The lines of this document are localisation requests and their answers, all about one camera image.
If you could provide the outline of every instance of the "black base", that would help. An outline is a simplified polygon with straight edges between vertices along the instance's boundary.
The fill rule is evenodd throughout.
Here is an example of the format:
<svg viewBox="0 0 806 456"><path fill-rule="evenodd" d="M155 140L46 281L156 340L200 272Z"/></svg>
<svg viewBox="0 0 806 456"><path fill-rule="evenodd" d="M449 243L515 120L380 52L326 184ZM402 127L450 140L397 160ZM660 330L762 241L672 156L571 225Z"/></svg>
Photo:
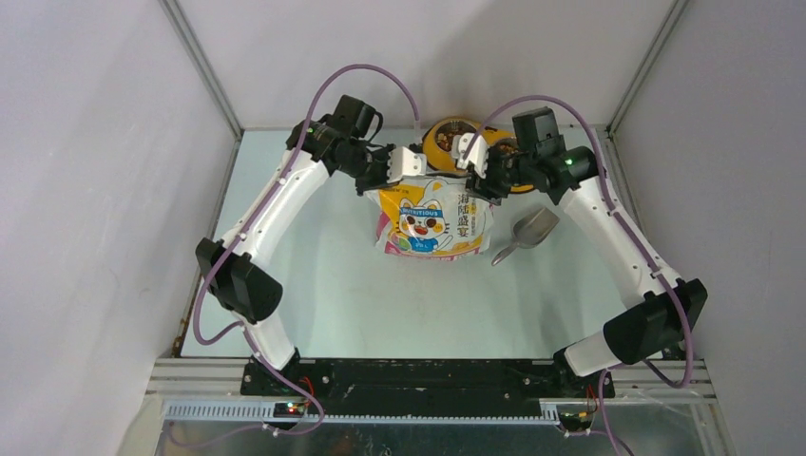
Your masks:
<svg viewBox="0 0 806 456"><path fill-rule="evenodd" d="M541 415L541 398L585 398L599 375L563 382L553 365L529 359L301 359L283 373L308 389L328 414L421 417ZM254 358L244 369L244 396L298 396ZM604 396L613 397L612 382Z"/></svg>

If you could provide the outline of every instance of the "cat food bag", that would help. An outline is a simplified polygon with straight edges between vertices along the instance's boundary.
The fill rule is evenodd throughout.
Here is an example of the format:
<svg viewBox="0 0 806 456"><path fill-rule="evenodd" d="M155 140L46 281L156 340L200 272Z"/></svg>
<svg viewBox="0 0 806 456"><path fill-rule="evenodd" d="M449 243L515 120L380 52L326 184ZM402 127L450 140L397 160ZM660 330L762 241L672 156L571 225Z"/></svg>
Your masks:
<svg viewBox="0 0 806 456"><path fill-rule="evenodd" d="M492 207L464 179L413 178L367 192L380 205L376 246L384 253L453 261L489 246Z"/></svg>

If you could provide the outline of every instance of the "white wall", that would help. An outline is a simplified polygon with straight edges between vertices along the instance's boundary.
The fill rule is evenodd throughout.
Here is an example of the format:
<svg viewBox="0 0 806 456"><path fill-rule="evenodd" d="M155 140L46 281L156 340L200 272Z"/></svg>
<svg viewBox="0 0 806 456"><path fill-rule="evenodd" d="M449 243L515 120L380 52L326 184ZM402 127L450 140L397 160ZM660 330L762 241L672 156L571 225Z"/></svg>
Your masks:
<svg viewBox="0 0 806 456"><path fill-rule="evenodd" d="M232 137L155 0L0 8L0 453L113 454Z"/></svg>
<svg viewBox="0 0 806 456"><path fill-rule="evenodd" d="M532 93L566 99L605 123L672 0L217 0L182 1L247 127L292 126L319 85L356 62L381 65L412 90L423 118L483 119ZM397 88L379 75L341 78L342 93L412 124ZM570 120L565 112L558 118Z"/></svg>
<svg viewBox="0 0 806 456"><path fill-rule="evenodd" d="M739 454L802 454L806 4L692 2L618 146L658 250L710 298L695 329Z"/></svg>

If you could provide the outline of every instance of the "gray plastic scoop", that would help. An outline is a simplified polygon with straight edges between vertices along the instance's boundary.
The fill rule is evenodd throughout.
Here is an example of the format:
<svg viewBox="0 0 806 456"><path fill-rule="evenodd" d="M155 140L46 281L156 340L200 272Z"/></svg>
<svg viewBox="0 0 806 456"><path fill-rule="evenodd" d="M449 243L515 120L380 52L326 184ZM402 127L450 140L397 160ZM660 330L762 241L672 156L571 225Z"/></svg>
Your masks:
<svg viewBox="0 0 806 456"><path fill-rule="evenodd" d="M557 226L560 218L545 207L542 207L524 218L516 221L512 226L512 243L492 259L492 265L500 263L518 247L531 249L543 242L543 239Z"/></svg>

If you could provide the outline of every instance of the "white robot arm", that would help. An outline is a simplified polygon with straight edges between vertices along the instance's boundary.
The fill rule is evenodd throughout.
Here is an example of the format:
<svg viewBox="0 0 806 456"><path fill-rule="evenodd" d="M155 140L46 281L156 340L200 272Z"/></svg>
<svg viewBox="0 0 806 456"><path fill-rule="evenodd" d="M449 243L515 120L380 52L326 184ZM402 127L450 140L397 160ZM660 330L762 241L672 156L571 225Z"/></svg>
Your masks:
<svg viewBox="0 0 806 456"><path fill-rule="evenodd" d="M363 137L374 115L374 109L344 96L333 115L320 123L312 123L303 150L296 155L287 150L272 179L241 219L218 242L203 239L197 247L197 258L206 274L235 237L240 242L216 274L211 292L221 305L244 324L260 353L276 369L282 369L296 349L275 312L282 287L265 273L280 238L297 216L299 209L336 170L356 179L358 193L392 186L404 177L425 174L424 157L411 149L393 145L374 146ZM288 144L297 142L300 125ZM291 162L288 172L281 170ZM260 202L276 187L268 203ZM244 223L254 218L248 230Z"/></svg>
<svg viewBox="0 0 806 456"><path fill-rule="evenodd" d="M658 276L677 284L675 293L691 326L707 297L700 281L683 281L652 248L618 199L612 201L612 207L605 204L595 179L598 169L593 153L587 147L566 150L551 109L528 111L512 121L520 149L520 155L514 157L488 147L483 137L473 142L472 133L454 138L459 156L465 157L457 166L471 171L468 188L495 202L512 185L533 183L547 193L596 247L627 308L601 331L558 351L555 361L575 376L585 377L620 363L635 364L682 340L681 321ZM604 185L615 195L606 176ZM623 225L635 238L630 238ZM657 267L650 267L645 256L652 257Z"/></svg>

